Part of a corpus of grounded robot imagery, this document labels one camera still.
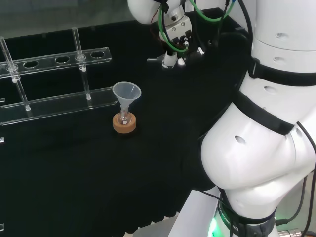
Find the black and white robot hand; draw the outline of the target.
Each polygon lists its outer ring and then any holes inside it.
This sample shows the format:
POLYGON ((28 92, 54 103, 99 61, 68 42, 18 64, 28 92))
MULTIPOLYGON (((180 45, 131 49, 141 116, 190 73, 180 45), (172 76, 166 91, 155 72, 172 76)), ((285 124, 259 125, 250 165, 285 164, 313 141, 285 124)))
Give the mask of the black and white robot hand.
POLYGON ((165 48, 162 57, 164 68, 183 67, 201 59, 206 53, 198 35, 193 32, 189 17, 165 26, 167 19, 158 21, 159 36, 165 48))

